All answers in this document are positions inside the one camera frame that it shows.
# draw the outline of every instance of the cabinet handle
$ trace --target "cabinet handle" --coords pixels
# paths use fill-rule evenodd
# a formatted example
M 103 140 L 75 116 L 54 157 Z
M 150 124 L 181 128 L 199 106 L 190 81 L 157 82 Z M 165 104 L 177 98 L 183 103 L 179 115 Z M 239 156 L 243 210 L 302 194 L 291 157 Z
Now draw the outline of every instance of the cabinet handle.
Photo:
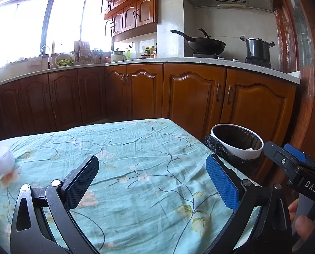
M 216 89 L 216 102 L 219 102 L 219 88 L 220 88 L 221 84 L 220 83 L 217 83 L 217 89 Z
M 232 88 L 233 87 L 231 85 L 229 85 L 229 87 L 228 87 L 228 95 L 227 95 L 227 104 L 230 104 L 229 97 L 230 97 L 230 93 L 232 91 Z

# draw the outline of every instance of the green vegetables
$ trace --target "green vegetables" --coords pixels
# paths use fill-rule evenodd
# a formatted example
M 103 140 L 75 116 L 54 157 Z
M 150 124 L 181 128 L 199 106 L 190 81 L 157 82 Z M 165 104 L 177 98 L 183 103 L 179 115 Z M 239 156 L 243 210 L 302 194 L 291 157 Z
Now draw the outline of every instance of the green vegetables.
M 58 64 L 59 66 L 69 66 L 69 65 L 73 65 L 73 58 L 70 59 L 61 59 L 56 61 L 56 64 Z

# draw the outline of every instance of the towel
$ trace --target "towel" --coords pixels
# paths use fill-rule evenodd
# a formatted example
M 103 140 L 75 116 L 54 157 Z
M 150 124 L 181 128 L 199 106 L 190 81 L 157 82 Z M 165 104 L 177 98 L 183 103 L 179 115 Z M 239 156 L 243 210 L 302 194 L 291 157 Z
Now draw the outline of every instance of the towel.
M 40 66 L 42 63 L 42 55 L 28 58 L 28 67 L 30 66 Z

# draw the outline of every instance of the stove burner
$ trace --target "stove burner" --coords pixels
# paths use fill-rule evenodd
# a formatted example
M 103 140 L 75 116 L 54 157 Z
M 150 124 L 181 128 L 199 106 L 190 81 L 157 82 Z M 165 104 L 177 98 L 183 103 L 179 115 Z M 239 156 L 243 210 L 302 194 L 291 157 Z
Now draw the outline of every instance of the stove burner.
M 214 58 L 214 59 L 218 59 L 218 56 L 217 56 L 217 55 L 214 55 L 214 54 L 197 53 L 197 52 L 193 52 L 193 57 L 202 57 L 202 58 Z
M 248 58 L 248 57 L 246 57 L 245 63 L 249 63 L 249 64 L 253 64 L 253 65 L 258 65 L 258 66 L 266 67 L 266 68 L 269 68 L 269 69 L 272 68 L 272 65 L 270 64 L 270 62 L 265 62 L 265 61 L 258 60 L 258 59 L 254 59 L 254 58 Z

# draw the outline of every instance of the hand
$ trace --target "hand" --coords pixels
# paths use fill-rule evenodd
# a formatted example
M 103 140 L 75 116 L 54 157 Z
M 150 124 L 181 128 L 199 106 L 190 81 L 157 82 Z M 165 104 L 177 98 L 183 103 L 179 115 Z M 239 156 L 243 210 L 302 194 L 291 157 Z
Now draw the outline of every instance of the hand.
M 288 206 L 291 223 L 293 223 L 295 218 L 298 204 L 299 199 L 296 199 Z M 297 234 L 302 238 L 303 241 L 305 241 L 313 231 L 314 225 L 311 219 L 309 219 L 307 216 L 301 215 L 295 221 L 295 229 Z

